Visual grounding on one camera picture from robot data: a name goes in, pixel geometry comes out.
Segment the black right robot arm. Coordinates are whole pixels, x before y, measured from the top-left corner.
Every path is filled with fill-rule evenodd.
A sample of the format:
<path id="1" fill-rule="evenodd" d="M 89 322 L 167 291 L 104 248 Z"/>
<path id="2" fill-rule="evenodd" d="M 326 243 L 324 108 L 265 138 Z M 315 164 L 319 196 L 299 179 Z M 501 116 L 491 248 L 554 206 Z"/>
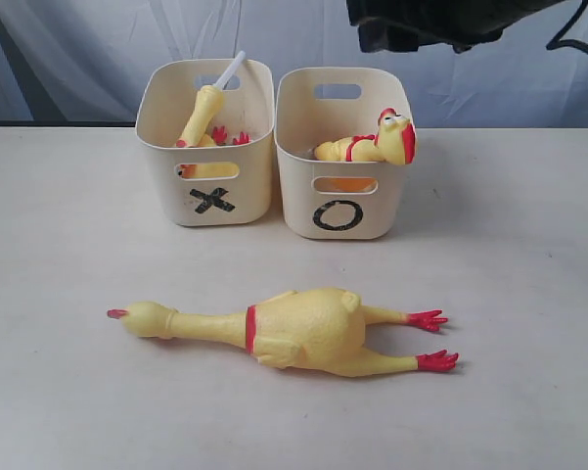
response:
<path id="1" fill-rule="evenodd" d="M 364 53 L 416 52 L 446 44 L 456 53 L 495 42 L 525 11 L 515 1 L 347 0 Z"/>

